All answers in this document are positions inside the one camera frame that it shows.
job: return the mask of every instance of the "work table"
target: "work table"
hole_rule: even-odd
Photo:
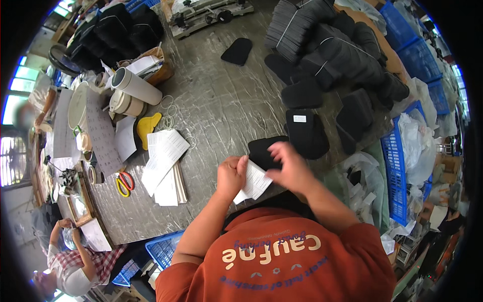
[[[175,75],[158,88],[164,95],[174,97],[177,113],[174,129],[185,138],[193,136],[196,147],[181,158],[181,168],[188,195],[187,204],[161,207],[154,202],[141,176],[149,155],[138,151],[128,159],[127,172],[135,182],[129,198],[117,191],[115,175],[106,177],[104,184],[91,186],[94,203],[114,244],[129,243],[185,229],[200,213],[216,189],[216,170],[230,155],[248,154],[250,141],[285,135],[285,111],[280,100],[281,81],[265,66],[264,58],[273,53],[263,46],[266,29],[277,1],[254,2],[255,12],[234,18],[229,24],[216,24],[193,33],[180,41],[166,36],[162,48],[175,69]],[[160,9],[154,10],[162,15]],[[235,41],[244,37],[253,48],[243,67],[220,59]],[[330,151],[319,160],[308,161],[316,176],[340,163],[348,156],[342,151],[335,128],[335,116],[342,108],[339,96],[350,92],[349,86],[337,87],[323,95],[324,104],[317,109],[330,142]],[[166,107],[171,98],[166,98]],[[148,106],[144,116],[167,113],[161,105]],[[375,122],[357,150],[370,145],[391,128],[389,112],[375,108]],[[258,201],[282,192],[271,185]],[[253,201],[232,204],[229,212],[253,204]]]

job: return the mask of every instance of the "scissors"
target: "scissors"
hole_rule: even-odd
[[[134,181],[132,180],[132,176],[127,172],[117,172],[116,173],[116,185],[117,190],[123,197],[129,197],[131,195],[131,191],[134,190]]]

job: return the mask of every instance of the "orange shirt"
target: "orange shirt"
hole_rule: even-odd
[[[337,236],[296,213],[257,208],[235,218],[201,265],[156,279],[156,301],[390,301],[396,278],[377,229]]]

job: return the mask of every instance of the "white thermos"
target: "white thermos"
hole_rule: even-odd
[[[163,93],[156,87],[124,67],[116,70],[111,83],[113,88],[153,106],[158,105],[163,98]]]

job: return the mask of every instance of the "checkered apron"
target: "checkered apron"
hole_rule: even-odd
[[[85,248],[92,262],[94,262],[94,265],[96,265],[96,274],[99,282],[97,282],[94,286],[103,284],[105,281],[108,280],[111,271],[113,270],[114,264],[116,263],[119,256],[124,252],[127,246],[127,244],[123,244],[119,248],[109,252],[95,252],[88,247]],[[52,258],[50,258],[50,261],[48,263],[50,269],[52,269],[54,259],[59,261],[60,265],[64,270],[71,267],[84,266],[79,250],[68,250],[55,254]]]

